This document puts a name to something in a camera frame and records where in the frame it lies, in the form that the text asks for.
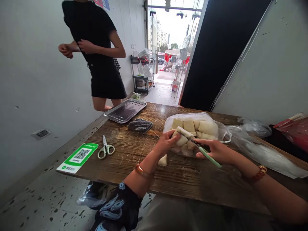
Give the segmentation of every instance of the blue patterned fabric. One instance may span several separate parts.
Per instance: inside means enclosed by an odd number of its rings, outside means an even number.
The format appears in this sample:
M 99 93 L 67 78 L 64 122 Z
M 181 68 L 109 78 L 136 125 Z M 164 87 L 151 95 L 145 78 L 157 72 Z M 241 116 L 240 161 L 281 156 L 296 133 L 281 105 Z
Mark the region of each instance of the blue patterned fabric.
M 141 198 L 121 182 L 110 198 L 99 207 L 91 230 L 129 231 L 134 229 L 138 223 L 141 201 Z

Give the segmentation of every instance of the black door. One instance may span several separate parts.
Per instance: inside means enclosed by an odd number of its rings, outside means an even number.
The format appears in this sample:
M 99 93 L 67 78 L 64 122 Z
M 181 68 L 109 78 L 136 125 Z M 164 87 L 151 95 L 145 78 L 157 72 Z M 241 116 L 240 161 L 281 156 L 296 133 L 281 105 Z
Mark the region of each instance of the black door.
M 209 0 L 180 105 L 209 111 L 271 0 Z

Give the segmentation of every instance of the black skirt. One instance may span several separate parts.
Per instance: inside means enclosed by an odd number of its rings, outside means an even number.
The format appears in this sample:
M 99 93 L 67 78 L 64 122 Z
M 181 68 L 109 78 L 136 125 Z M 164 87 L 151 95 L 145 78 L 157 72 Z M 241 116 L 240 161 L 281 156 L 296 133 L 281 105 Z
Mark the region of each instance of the black skirt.
M 93 97 L 124 99 L 127 94 L 119 70 L 114 63 L 101 66 L 88 64 L 91 71 L 91 91 Z

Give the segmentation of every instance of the green-handled scissors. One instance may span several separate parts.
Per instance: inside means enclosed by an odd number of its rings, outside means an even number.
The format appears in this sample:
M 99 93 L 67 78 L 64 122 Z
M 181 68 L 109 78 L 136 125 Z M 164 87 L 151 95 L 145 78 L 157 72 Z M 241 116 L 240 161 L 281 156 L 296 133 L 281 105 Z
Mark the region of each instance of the green-handled scissors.
M 114 148 L 114 146 L 108 145 L 108 144 L 107 144 L 105 135 L 103 135 L 103 144 L 104 144 L 103 148 L 102 148 L 102 149 L 98 152 L 98 154 L 97 154 L 97 157 L 98 157 L 99 159 L 104 159 L 104 158 L 106 157 L 106 153 L 107 153 L 108 155 L 112 155 L 112 154 L 115 152 L 115 150 L 116 150 L 116 149 Z M 103 157 L 100 157 L 100 155 L 99 155 L 101 152 L 104 153 L 104 156 L 103 156 Z
M 195 145 L 197 145 L 197 147 L 199 148 L 200 152 L 207 158 L 209 159 L 213 164 L 215 164 L 218 168 L 221 168 L 221 165 L 216 161 L 214 160 L 212 157 L 210 157 L 208 155 L 208 151 L 205 150 L 205 148 L 201 147 L 200 144 L 198 144 L 196 141 L 194 141 L 192 138 L 188 138 L 186 137 L 187 139 L 189 139 L 191 142 L 193 142 Z

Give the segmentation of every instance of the white bucket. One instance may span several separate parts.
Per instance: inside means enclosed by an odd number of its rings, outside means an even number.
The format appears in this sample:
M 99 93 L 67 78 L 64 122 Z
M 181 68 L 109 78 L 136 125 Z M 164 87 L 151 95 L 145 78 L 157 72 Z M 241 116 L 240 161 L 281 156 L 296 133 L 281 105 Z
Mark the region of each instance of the white bucket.
M 173 92 L 177 92 L 179 86 L 180 86 L 180 82 L 174 80 L 174 81 L 172 82 L 172 91 L 173 91 Z

